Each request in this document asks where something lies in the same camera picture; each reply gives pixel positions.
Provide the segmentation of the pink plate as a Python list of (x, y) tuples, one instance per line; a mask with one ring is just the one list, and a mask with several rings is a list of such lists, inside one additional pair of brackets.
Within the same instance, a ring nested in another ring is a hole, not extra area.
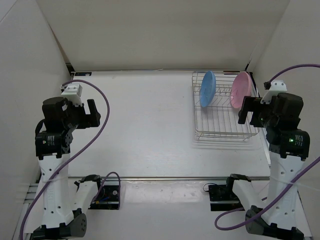
[(252, 79), (247, 72), (240, 72), (234, 79), (230, 93), (230, 103), (234, 109), (240, 109), (244, 97), (250, 96)]

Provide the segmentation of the blue plate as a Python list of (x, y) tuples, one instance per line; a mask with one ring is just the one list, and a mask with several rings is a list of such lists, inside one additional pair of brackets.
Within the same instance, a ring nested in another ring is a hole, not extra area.
[(207, 107), (216, 93), (216, 76), (212, 71), (207, 71), (202, 79), (199, 101), (202, 108)]

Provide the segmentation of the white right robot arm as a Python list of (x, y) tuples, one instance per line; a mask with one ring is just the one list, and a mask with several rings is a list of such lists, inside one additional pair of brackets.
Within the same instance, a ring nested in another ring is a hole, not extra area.
[(265, 128), (269, 143), (270, 180), (266, 200), (255, 192), (245, 175), (232, 174), (224, 193), (230, 200), (239, 199), (245, 213), (247, 232), (281, 240), (302, 240), (304, 234), (296, 222), (296, 177), (309, 156), (310, 136), (298, 128), (304, 106), (300, 96), (281, 92), (268, 103), (261, 98), (246, 96), (238, 113), (243, 124), (252, 113), (250, 124)]

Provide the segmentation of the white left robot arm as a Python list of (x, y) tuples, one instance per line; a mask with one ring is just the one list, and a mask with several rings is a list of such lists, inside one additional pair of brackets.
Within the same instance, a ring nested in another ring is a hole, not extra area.
[(43, 198), (41, 224), (33, 231), (35, 240), (82, 238), (87, 231), (86, 211), (92, 199), (100, 200), (105, 188), (98, 175), (84, 177), (77, 184), (73, 199), (69, 194), (68, 165), (73, 131), (97, 128), (101, 115), (93, 99), (87, 100), (89, 113), (79, 100), (52, 97), (42, 103), (44, 118), (35, 128), (35, 153), (43, 187), (36, 199)]

